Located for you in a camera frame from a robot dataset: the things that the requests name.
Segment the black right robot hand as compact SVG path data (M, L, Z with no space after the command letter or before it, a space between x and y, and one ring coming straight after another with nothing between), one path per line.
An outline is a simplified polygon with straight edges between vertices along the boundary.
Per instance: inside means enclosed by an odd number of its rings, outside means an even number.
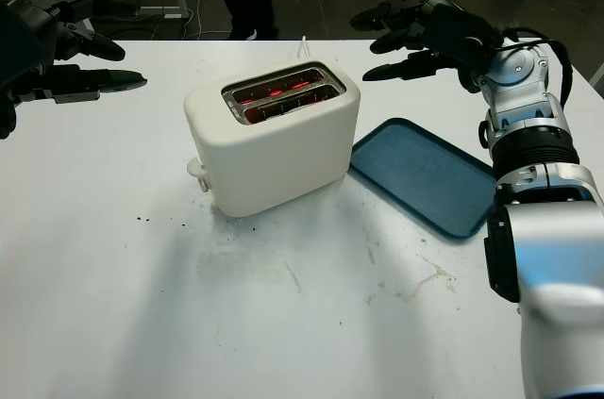
M470 89L475 77L489 72L503 44L497 29L450 0L386 0L352 17L350 25L382 34L370 45L376 55L409 51L406 59L365 73L365 81L412 80L455 69Z

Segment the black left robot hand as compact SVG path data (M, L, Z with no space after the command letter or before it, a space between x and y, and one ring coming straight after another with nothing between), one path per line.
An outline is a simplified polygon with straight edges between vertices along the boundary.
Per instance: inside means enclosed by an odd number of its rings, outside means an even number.
M92 16L134 15L132 0L12 0L1 5L1 97L17 106L52 99L58 104L97 100L147 83L126 70L83 70L77 55L121 61L125 50L87 28Z

